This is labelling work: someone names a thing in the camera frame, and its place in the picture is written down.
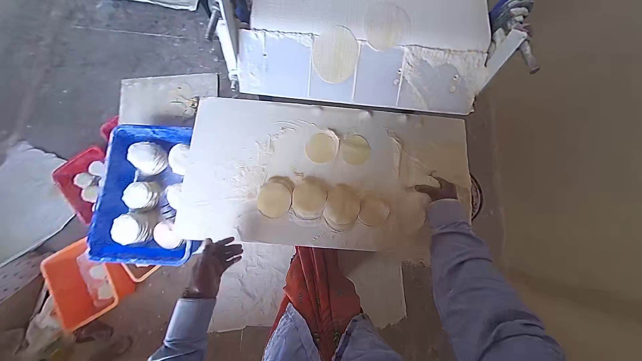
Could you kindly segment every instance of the wall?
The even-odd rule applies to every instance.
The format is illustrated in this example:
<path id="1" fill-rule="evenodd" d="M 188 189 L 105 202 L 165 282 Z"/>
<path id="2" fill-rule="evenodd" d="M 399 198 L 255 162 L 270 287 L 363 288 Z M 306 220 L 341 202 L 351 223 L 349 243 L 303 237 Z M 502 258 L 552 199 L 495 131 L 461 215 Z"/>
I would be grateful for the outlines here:
<path id="1" fill-rule="evenodd" d="M 641 8 L 536 1 L 529 20 L 541 70 L 529 75 L 516 55 L 485 91 L 497 132 L 503 266 L 535 288 L 526 303 L 571 359 L 587 350 L 604 359 L 597 347 L 624 355 L 631 335 L 642 335 Z"/>

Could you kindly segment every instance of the person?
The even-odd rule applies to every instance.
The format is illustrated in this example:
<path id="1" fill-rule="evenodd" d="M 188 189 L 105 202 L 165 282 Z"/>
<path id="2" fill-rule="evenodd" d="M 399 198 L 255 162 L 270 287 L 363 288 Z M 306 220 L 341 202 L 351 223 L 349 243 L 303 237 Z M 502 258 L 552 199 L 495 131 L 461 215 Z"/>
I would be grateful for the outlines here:
<path id="1" fill-rule="evenodd" d="M 438 180 L 440 188 L 415 190 L 433 200 L 428 206 L 433 297 L 457 359 L 565 360 L 542 321 L 492 266 L 490 250 L 473 233 L 455 186 Z M 232 240 L 206 241 L 164 343 L 150 360 L 204 359 L 221 275 L 243 252 Z M 336 250 L 297 247 L 263 360 L 396 361 L 401 356 L 361 310 L 354 285 L 338 268 Z"/>

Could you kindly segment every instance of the red plastic crate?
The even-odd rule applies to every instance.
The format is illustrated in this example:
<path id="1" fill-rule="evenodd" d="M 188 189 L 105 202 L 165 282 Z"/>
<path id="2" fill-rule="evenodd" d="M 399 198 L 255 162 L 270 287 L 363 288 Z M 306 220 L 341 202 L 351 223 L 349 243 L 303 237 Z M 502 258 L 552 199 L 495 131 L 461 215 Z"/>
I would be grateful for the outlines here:
<path id="1" fill-rule="evenodd" d="M 109 142 L 109 136 L 112 133 L 112 130 L 118 125 L 118 116 L 110 118 L 104 124 L 100 126 L 100 134 Z"/>
<path id="2" fill-rule="evenodd" d="M 94 212 L 91 210 L 92 204 L 80 198 L 81 189 L 74 185 L 74 176 L 78 173 L 86 172 L 93 161 L 105 161 L 105 151 L 97 145 L 71 158 L 51 174 L 53 181 L 76 210 L 76 214 L 84 224 L 91 223 L 91 216 Z"/>

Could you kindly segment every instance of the blue plastic crate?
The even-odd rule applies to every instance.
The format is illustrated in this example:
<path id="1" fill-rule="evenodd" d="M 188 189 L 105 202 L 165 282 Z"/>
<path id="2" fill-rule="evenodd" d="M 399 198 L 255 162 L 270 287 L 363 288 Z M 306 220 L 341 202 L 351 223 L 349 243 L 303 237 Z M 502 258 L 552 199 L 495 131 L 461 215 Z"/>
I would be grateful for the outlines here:
<path id="1" fill-rule="evenodd" d="M 191 138 L 192 128 L 186 127 L 119 125 L 114 129 L 105 158 L 105 185 L 98 197 L 87 237 L 89 258 L 92 261 L 177 266 L 187 262 L 192 252 L 198 249 L 200 242 L 190 240 L 176 249 L 164 249 L 153 240 L 125 246 L 114 242 L 110 234 L 114 219 L 129 211 L 121 197 L 131 182 L 157 181 L 167 186 L 180 182 L 182 178 L 172 173 L 169 167 L 155 176 L 141 175 L 132 163 L 127 161 L 129 146 L 141 141 L 150 141 L 169 152 L 176 144 L 189 144 Z M 159 205 L 163 206 L 165 203 L 166 200 L 161 197 Z"/>

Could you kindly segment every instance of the plastic crate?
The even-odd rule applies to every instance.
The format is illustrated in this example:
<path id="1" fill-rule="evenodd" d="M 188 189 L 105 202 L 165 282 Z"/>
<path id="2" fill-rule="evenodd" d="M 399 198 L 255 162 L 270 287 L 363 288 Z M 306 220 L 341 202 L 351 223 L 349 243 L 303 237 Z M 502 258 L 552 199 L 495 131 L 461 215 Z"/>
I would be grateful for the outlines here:
<path id="1" fill-rule="evenodd" d="M 144 177 L 127 161 L 127 149 L 141 142 L 154 142 L 169 152 L 172 146 L 189 144 L 192 128 L 157 125 L 119 125 L 111 134 L 105 166 L 107 174 L 89 228 L 89 259 L 92 261 L 138 263 L 143 265 L 182 265 L 198 249 L 200 242 L 186 240 L 175 249 L 164 249 L 154 240 L 135 245 L 121 245 L 112 240 L 110 230 L 116 217 L 129 209 L 121 199 L 125 188 L 133 181 L 171 179 L 179 177 L 167 167 L 156 176 Z"/>
<path id="2" fill-rule="evenodd" d="M 54 183 L 60 188 L 60 191 L 84 224 L 91 222 L 91 216 L 94 213 L 91 210 L 92 204 L 82 200 L 80 197 L 82 189 L 74 185 L 74 177 L 78 173 L 86 172 L 91 162 L 104 160 L 105 152 L 94 145 L 68 160 L 51 174 Z"/>
<path id="3" fill-rule="evenodd" d="M 135 283 L 121 265 L 106 263 L 103 266 L 107 269 L 107 281 L 112 286 L 114 302 L 103 308 L 95 307 L 76 263 L 76 257 L 87 249 L 86 241 L 83 238 L 74 242 L 40 262 L 40 271 L 53 297 L 54 309 L 67 332 L 97 319 L 135 290 Z"/>
<path id="4" fill-rule="evenodd" d="M 121 263 L 125 272 L 129 275 L 129 278 L 136 283 L 143 282 L 147 277 L 151 276 L 157 269 L 161 266 L 145 266 L 138 267 L 136 265 L 128 265 L 127 263 Z"/>
<path id="5" fill-rule="evenodd" d="M 109 136 L 112 133 L 112 130 L 118 126 L 118 116 L 108 119 L 104 124 L 100 126 L 100 135 L 109 142 Z"/>

